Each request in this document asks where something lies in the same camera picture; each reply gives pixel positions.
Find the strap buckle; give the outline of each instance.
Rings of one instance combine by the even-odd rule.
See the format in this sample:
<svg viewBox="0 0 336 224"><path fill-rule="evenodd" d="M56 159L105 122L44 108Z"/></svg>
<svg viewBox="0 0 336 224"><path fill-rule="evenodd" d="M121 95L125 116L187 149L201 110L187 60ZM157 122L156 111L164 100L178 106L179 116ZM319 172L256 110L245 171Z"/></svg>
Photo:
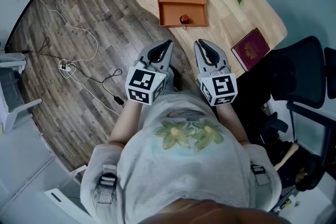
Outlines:
<svg viewBox="0 0 336 224"><path fill-rule="evenodd" d="M105 173L99 178L99 187L116 189L118 178L113 173Z"/></svg>
<svg viewBox="0 0 336 224"><path fill-rule="evenodd" d="M266 173L265 168L263 168L261 165L251 164L251 170L255 175Z"/></svg>

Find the plug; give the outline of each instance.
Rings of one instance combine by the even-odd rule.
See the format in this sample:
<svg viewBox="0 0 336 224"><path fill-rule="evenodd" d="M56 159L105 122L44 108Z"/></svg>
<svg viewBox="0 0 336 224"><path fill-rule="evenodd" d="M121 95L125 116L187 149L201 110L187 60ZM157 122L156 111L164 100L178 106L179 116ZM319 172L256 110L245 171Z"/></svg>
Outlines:
<svg viewBox="0 0 336 224"><path fill-rule="evenodd" d="M114 97L115 102L117 102L119 105L124 105L124 101L119 97L115 96Z"/></svg>
<svg viewBox="0 0 336 224"><path fill-rule="evenodd" d="M70 72L71 71L71 68L70 68L69 65L63 65L62 63L59 64L59 69L63 70L63 71L66 71L66 72Z"/></svg>

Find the gold emblem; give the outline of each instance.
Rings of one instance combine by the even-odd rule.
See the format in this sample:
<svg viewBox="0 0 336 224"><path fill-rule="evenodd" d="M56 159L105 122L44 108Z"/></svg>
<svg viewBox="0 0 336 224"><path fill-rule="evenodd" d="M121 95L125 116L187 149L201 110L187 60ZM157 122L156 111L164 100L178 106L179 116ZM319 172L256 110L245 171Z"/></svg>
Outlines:
<svg viewBox="0 0 336 224"><path fill-rule="evenodd" d="M254 59L257 57L257 52L255 51L255 49L252 47L252 45L249 42L244 46L244 50L245 50L245 55L248 58Z"/></svg>

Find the small red object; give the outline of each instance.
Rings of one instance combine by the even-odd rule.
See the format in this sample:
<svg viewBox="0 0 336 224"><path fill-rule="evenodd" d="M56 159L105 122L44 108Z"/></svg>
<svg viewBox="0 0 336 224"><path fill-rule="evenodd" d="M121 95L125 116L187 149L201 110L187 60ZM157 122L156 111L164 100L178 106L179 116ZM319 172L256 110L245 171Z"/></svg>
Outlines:
<svg viewBox="0 0 336 224"><path fill-rule="evenodd" d="M183 14L181 17L180 17L180 22L181 24L188 24L189 23L189 16L186 15L186 14Z"/></svg>

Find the flower print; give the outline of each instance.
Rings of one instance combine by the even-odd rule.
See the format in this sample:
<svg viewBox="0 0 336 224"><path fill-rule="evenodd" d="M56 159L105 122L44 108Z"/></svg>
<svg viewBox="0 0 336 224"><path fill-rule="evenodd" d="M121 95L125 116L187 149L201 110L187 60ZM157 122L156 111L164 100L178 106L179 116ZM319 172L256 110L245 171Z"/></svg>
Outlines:
<svg viewBox="0 0 336 224"><path fill-rule="evenodd" d="M214 141L216 144L223 141L219 127L213 123L206 120L205 123L194 123L194 126L196 127L196 131L193 134L193 139L197 139L195 143L196 151L201 151L211 141Z"/></svg>
<svg viewBox="0 0 336 224"><path fill-rule="evenodd" d="M191 133L191 129L186 128L185 122L162 122L163 127L155 130L155 135L164 136L162 147L166 150L175 143L183 148L190 148L187 136Z"/></svg>

